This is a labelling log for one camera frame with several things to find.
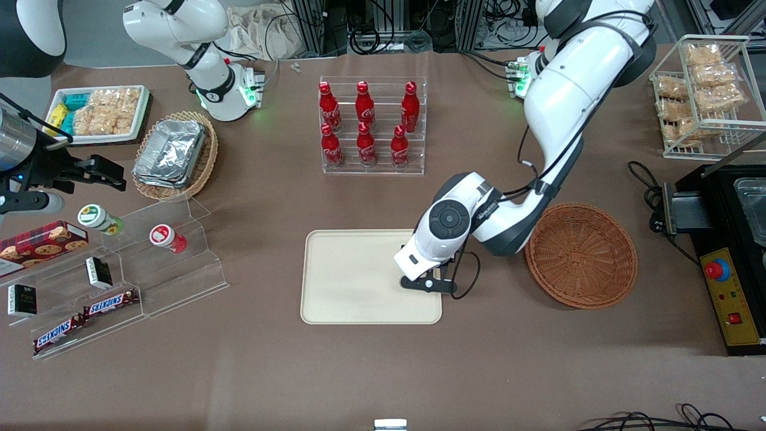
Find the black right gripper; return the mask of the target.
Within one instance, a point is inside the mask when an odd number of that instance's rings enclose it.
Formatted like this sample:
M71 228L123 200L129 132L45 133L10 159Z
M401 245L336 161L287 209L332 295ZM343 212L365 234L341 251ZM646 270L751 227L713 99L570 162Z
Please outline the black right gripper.
M30 156L24 168L24 187L53 189L74 193L75 183L101 184L123 193L126 191L124 168L98 154L89 158L89 172L80 166L80 159L65 150L41 150Z

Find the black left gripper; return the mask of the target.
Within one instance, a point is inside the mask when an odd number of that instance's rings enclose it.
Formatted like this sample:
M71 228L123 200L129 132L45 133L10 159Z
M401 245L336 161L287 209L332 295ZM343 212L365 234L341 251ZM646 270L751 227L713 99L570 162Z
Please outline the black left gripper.
M454 296L457 291L455 277L456 270L454 268L438 266L427 270L415 280L402 276L399 279L399 286L413 291Z

